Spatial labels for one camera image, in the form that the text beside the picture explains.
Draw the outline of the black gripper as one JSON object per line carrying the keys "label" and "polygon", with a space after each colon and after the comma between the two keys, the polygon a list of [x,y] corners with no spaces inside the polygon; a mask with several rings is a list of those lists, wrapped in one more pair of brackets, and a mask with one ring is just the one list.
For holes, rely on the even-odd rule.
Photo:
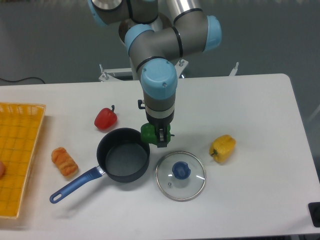
{"label": "black gripper", "polygon": [[173,121],[175,112],[164,118],[156,118],[146,113],[148,122],[156,128],[157,147],[166,148],[167,141],[167,126]]}

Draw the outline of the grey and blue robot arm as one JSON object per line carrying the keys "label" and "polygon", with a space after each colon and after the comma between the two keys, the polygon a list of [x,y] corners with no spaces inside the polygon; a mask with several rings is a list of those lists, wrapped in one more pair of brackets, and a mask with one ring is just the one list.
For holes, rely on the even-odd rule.
{"label": "grey and blue robot arm", "polygon": [[100,24],[129,22],[123,43],[143,91],[138,106],[148,120],[141,127],[141,138],[166,147],[179,78],[172,60],[218,47],[222,41],[220,22],[205,15],[197,0],[169,0],[173,18],[169,27],[161,22],[156,0],[90,0],[88,5]]}

